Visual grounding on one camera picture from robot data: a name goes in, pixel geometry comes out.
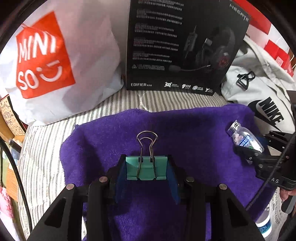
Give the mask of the person's right hand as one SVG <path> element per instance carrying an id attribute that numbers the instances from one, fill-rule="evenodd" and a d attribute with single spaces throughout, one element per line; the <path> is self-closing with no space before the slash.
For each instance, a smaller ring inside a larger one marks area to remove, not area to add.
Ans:
<path id="1" fill-rule="evenodd" d="M 289 196 L 296 196 L 296 189 L 290 191 L 280 189 L 280 198 L 282 201 L 286 201 Z"/>

